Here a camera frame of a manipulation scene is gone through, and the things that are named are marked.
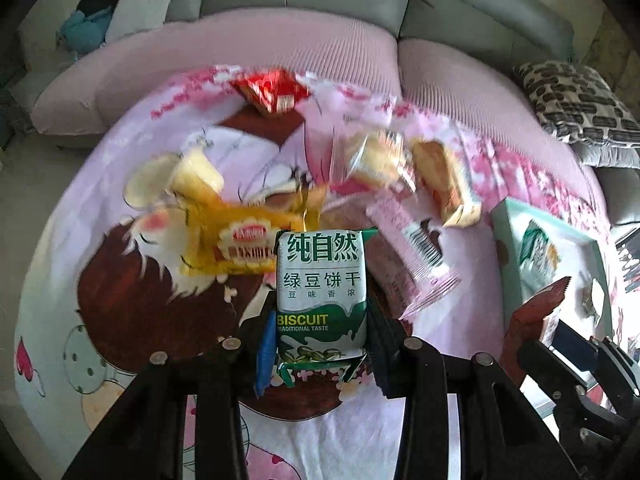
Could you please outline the green mung bean biscuit packet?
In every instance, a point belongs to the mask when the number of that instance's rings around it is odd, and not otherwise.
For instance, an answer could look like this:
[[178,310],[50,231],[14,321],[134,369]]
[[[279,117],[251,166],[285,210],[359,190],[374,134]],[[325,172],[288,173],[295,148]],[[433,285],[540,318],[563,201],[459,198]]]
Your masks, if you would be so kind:
[[277,254],[278,375],[341,370],[348,382],[367,357],[364,248],[377,229],[284,232]]

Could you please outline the white green cracker packet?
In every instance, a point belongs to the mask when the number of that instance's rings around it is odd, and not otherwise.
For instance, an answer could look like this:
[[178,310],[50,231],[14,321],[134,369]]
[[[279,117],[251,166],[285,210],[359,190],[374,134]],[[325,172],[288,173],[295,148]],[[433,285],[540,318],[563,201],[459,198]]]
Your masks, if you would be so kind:
[[518,267],[523,282],[539,290],[554,281],[561,258],[555,244],[534,220],[530,220],[523,234]]

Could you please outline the beige biscuit packet with barcode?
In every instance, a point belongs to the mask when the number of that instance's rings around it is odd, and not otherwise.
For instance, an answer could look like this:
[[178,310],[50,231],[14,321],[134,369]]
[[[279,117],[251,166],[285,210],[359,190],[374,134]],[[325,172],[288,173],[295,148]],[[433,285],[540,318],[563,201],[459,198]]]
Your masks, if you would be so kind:
[[480,222],[482,202],[476,196],[468,166],[437,141],[412,140],[414,170],[431,193],[445,228],[467,228]]

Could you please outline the white tray with teal rim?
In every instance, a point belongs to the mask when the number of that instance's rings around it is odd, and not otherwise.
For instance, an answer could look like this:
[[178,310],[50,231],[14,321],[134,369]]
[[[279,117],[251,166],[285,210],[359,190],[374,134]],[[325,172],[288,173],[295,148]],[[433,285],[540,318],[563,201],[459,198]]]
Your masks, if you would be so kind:
[[608,278],[594,238],[511,197],[495,206],[490,220],[506,321],[537,292],[568,278],[556,318],[584,337],[614,335]]

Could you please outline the pink snack packet with barcode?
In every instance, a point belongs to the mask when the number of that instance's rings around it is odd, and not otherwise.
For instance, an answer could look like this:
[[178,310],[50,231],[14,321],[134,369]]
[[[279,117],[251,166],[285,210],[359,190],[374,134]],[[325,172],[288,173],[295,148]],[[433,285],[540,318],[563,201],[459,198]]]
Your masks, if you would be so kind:
[[385,292],[392,318],[408,320],[460,283],[420,223],[390,192],[379,192],[364,210],[376,229],[366,241],[367,269]]

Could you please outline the yellow orange snack packet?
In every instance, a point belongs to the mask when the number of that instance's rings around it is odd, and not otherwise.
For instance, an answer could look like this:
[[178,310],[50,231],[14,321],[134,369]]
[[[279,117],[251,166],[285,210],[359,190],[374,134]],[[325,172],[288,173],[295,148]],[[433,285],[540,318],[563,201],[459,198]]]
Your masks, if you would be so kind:
[[274,192],[258,203],[188,200],[188,241],[181,255],[187,276],[265,274],[276,270],[276,239],[283,231],[315,231],[329,188]]

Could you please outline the pink floral cartoon blanket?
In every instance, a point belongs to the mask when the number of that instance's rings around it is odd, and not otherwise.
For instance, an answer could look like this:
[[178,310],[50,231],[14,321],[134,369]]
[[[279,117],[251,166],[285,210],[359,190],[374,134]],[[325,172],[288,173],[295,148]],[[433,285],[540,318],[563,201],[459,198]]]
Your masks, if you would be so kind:
[[111,128],[26,275],[15,380],[67,479],[577,478],[515,362],[618,335],[601,208],[452,118],[213,66]]

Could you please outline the round bun in clear wrapper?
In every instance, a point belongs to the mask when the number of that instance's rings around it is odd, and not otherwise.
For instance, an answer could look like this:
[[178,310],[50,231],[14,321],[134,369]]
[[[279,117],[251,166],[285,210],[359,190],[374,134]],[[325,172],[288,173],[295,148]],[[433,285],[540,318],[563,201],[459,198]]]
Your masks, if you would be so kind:
[[360,130],[336,136],[330,161],[334,188],[416,192],[412,155],[405,136],[388,129]]

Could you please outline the grey pillow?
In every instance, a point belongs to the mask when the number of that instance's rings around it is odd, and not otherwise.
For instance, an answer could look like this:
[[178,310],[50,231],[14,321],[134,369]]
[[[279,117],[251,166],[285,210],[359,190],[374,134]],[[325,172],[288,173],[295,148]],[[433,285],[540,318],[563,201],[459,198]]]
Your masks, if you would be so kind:
[[575,143],[572,150],[579,162],[593,168],[640,169],[638,148]]

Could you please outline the pale yellow pastry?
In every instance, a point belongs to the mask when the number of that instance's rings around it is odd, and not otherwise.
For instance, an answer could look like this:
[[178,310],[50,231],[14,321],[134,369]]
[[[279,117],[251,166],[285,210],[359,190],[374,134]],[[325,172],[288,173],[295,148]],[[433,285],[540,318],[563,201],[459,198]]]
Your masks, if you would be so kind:
[[196,202],[216,200],[224,189],[224,178],[202,148],[182,155],[160,154],[142,164],[127,180],[125,202],[134,209],[149,208],[166,196]]

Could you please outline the leopard print pillow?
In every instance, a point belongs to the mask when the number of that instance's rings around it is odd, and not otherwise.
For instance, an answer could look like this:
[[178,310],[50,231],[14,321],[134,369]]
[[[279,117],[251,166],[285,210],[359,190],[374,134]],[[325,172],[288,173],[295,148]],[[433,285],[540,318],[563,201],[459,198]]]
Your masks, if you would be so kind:
[[591,67],[561,61],[525,63],[513,70],[550,136],[573,144],[636,148],[639,123]]

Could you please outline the red triangular candy packet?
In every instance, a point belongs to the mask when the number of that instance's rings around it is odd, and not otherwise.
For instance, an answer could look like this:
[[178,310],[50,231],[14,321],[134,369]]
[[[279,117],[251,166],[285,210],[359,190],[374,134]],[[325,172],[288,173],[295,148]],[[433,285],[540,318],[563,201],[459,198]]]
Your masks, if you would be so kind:
[[286,114],[311,96],[308,87],[293,72],[281,67],[243,74],[232,80],[231,85],[267,117]]

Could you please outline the pink sofa seat cover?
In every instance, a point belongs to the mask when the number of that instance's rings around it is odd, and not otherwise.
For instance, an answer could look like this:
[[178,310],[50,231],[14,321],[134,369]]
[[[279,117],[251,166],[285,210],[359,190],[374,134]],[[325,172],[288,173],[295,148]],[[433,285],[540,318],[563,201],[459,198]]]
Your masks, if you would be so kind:
[[296,72],[403,96],[450,116],[526,155],[597,211],[605,210],[594,172],[542,130],[523,92],[487,64],[438,42],[396,40],[342,18],[231,15],[163,26],[92,52],[55,78],[32,109],[37,131],[98,136],[178,73],[211,65],[282,66]]

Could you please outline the light grey cushion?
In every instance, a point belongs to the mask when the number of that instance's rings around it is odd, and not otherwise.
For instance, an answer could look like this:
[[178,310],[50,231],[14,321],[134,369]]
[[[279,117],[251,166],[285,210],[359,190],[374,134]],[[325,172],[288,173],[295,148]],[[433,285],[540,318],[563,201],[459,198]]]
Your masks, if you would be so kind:
[[118,0],[105,42],[159,28],[164,24],[170,0]]

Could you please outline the teal black clothes pile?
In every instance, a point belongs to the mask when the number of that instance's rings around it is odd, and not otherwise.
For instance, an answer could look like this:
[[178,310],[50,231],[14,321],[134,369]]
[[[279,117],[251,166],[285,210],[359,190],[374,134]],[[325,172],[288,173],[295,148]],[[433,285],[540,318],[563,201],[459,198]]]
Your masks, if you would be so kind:
[[119,0],[80,0],[56,32],[56,45],[83,56],[104,44]]

